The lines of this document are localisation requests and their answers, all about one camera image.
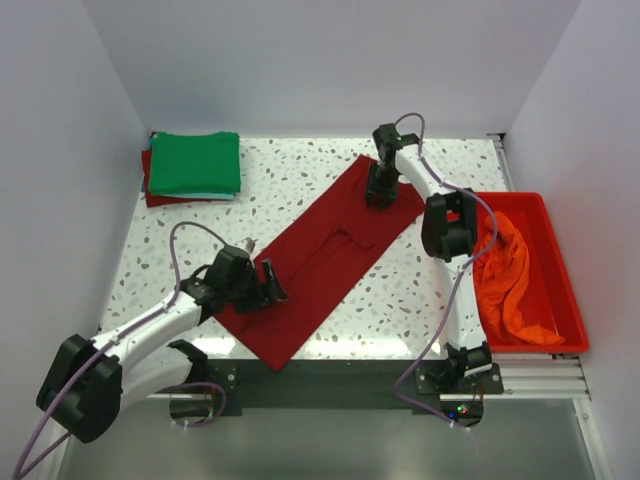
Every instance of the stack of folded cloth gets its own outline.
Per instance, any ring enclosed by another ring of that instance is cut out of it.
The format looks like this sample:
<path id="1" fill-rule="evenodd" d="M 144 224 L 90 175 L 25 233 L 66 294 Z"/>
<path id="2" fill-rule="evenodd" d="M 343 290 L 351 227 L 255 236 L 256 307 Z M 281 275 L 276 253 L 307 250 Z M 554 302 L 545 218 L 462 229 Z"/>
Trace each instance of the stack of folded cloth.
<path id="1" fill-rule="evenodd" d="M 231 200 L 240 191 L 240 137 L 157 133 L 142 152 L 142 169 L 148 207 Z"/>

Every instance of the green cloth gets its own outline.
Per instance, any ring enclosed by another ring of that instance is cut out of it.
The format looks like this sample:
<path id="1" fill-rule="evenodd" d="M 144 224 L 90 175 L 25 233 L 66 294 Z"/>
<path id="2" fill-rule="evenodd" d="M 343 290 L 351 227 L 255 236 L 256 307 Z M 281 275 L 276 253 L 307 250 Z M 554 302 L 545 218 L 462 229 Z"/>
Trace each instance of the green cloth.
<path id="1" fill-rule="evenodd" d="M 240 136 L 158 133 L 151 151 L 149 190 L 153 195 L 238 193 Z"/>

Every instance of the dark red towel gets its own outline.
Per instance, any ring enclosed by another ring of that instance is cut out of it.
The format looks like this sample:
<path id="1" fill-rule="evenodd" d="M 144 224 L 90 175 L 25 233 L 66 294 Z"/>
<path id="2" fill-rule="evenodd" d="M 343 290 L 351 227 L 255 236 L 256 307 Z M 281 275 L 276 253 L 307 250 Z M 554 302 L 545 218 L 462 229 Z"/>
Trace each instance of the dark red towel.
<path id="1" fill-rule="evenodd" d="M 229 306 L 216 319 L 263 362 L 280 370 L 373 266 L 396 237 L 424 211 L 411 185 L 383 211 L 369 209 L 369 165 L 358 158 L 336 182 L 255 259 L 271 259 L 289 300 L 250 314 Z"/>
<path id="2" fill-rule="evenodd" d="M 211 199 L 205 198 L 175 198 L 163 197 L 161 195 L 151 195 L 151 192 L 149 191 L 149 176 L 151 174 L 151 149 L 144 150 L 140 157 L 142 159 L 142 173 L 144 174 L 144 199 L 147 202 L 147 207 L 159 207 L 161 205 L 171 205 L 174 203 L 212 201 Z"/>

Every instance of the gray floor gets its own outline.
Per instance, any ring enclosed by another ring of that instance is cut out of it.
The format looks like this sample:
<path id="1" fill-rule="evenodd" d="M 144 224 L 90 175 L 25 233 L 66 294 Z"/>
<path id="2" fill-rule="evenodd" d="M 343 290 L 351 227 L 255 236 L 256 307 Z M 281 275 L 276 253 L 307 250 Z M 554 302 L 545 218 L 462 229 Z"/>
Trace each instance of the gray floor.
<path id="1" fill-rule="evenodd" d="M 592 479 L 570 401 L 487 402 L 467 434 L 404 411 L 248 410 L 171 427 L 166 400 L 124 412 L 67 450 L 61 478 L 91 480 Z"/>

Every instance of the orange cloth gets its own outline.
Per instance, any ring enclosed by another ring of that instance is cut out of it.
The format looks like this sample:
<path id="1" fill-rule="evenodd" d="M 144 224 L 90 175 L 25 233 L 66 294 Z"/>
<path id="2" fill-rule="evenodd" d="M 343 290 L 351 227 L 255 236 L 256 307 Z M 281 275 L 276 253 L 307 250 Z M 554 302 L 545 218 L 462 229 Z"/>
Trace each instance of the orange cloth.
<path id="1" fill-rule="evenodd" d="M 474 265 L 473 280 L 480 318 L 501 339 L 513 335 L 535 345 L 558 345 L 564 338 L 540 325 L 526 325 L 518 303 L 529 285 L 529 249 L 522 234 L 501 212 L 496 212 L 498 238 L 493 248 Z M 491 241 L 493 222 L 485 219 L 489 230 L 478 251 Z"/>

